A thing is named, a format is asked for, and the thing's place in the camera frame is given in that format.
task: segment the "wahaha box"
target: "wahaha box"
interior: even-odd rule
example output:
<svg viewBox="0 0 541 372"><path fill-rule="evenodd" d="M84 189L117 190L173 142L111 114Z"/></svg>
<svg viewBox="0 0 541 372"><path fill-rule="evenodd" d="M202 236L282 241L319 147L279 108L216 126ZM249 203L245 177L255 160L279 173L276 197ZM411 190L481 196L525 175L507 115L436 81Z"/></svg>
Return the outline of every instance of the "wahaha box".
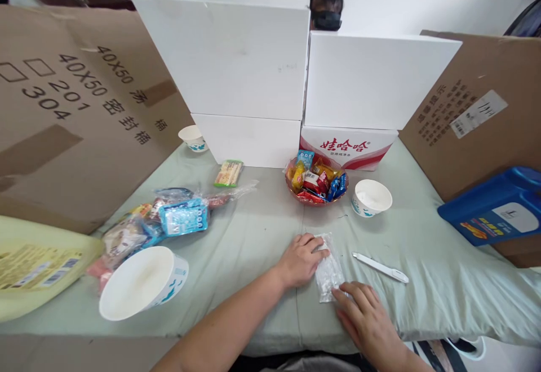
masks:
<svg viewBox="0 0 541 372"><path fill-rule="evenodd" d="M314 151L314 162L321 157L344 169L373 171L397 136L396 130L303 126L300 149Z"/></svg>

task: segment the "white plastic knife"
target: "white plastic knife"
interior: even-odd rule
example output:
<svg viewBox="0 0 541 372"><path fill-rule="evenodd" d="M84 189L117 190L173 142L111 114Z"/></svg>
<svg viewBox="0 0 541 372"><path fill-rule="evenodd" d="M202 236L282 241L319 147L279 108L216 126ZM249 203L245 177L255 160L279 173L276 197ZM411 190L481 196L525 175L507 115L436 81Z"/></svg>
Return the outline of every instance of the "white plastic knife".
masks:
<svg viewBox="0 0 541 372"><path fill-rule="evenodd" d="M376 269L377 271L380 271L381 273L385 273L387 276L392 277L393 279L396 279L399 282L402 283L408 283L410 279L400 272L398 269L392 269L389 267L386 267L385 265L380 264L379 262L376 262L374 259L369 258L368 256L364 256L359 253L351 253L353 257L361 262L364 262L368 266Z"/></svg>

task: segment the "hand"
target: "hand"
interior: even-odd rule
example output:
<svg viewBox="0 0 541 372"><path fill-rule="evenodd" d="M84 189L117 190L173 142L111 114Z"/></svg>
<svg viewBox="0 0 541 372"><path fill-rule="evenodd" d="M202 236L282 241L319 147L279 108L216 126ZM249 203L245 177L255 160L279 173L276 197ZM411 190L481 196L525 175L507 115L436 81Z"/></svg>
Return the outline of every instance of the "hand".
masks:
<svg viewBox="0 0 541 372"><path fill-rule="evenodd" d="M286 289L299 287L310 281L318 263L329 256L329 250L313 252L323 245L323 238L306 233L297 235L274 266Z"/></svg>
<svg viewBox="0 0 541 372"><path fill-rule="evenodd" d="M349 293L350 300L343 292ZM332 294L340 304L336 314L356 347L380 371L393 371L406 365L409 350L400 340L391 319L372 286L344 283Z"/></svg>

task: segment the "printed checkbox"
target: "printed checkbox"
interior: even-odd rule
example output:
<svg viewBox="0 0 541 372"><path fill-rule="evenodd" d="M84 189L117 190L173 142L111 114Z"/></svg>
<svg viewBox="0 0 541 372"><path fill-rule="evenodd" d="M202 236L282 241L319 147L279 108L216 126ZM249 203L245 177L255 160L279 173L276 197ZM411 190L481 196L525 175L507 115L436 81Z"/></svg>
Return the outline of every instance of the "printed checkbox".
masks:
<svg viewBox="0 0 541 372"><path fill-rule="evenodd" d="M54 70L52 70L49 65L47 65L43 59L37 58L37 59L26 59L23 61L31 70L36 72L36 74L40 77L44 76L51 76L56 74Z"/></svg>
<svg viewBox="0 0 541 372"><path fill-rule="evenodd" d="M0 76L8 83L21 82L28 77L9 62L0 63Z"/></svg>

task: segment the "person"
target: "person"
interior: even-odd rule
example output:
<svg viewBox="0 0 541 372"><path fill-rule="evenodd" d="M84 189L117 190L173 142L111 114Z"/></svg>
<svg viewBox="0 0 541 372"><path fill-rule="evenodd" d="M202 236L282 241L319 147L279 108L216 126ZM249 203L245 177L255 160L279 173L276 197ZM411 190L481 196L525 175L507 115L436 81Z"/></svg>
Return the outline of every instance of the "person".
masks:
<svg viewBox="0 0 541 372"><path fill-rule="evenodd" d="M310 29L338 31L344 0L310 0Z"/></svg>
<svg viewBox="0 0 541 372"><path fill-rule="evenodd" d="M164 355L152 372L228 371L284 293L312 279L318 263L329 255L328 250L316 250L322 244L321 237L308 233L297 235L275 266L205 316ZM432 370L400 340L372 287L358 282L344 283L332 293L338 304L336 315L344 329L380 372ZM351 365L339 360L332 365L333 369L321 368L320 364L317 370L359 371L345 369ZM304 365L301 370L310 369Z"/></svg>

